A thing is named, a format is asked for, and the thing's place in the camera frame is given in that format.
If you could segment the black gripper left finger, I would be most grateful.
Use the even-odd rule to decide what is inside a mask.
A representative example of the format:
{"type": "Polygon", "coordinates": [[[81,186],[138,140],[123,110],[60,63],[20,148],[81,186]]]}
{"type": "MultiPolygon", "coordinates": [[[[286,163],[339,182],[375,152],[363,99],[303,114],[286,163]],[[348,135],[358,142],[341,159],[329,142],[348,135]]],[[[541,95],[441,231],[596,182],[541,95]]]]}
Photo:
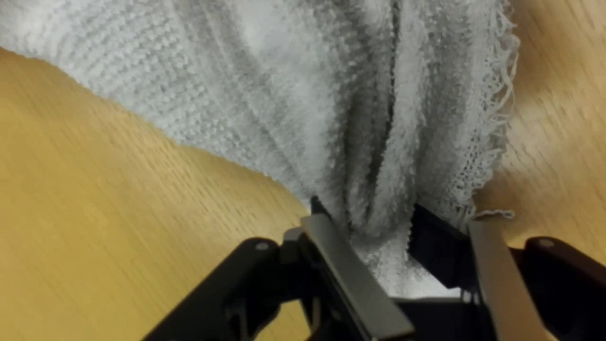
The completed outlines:
{"type": "Polygon", "coordinates": [[[308,341],[412,341],[414,326],[386,296],[312,197],[282,243],[242,241],[144,341],[255,341],[297,301],[308,341]]]}

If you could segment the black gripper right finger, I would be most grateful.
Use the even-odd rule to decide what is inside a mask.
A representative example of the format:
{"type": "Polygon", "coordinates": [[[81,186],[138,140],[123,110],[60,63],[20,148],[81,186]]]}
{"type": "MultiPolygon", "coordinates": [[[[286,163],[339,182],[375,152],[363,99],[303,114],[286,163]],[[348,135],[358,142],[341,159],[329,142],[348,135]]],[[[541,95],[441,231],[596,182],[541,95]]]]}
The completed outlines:
{"type": "Polygon", "coordinates": [[[448,299],[409,299],[416,341],[606,341],[606,265],[555,237],[511,248],[414,207],[409,254],[448,299]]]}

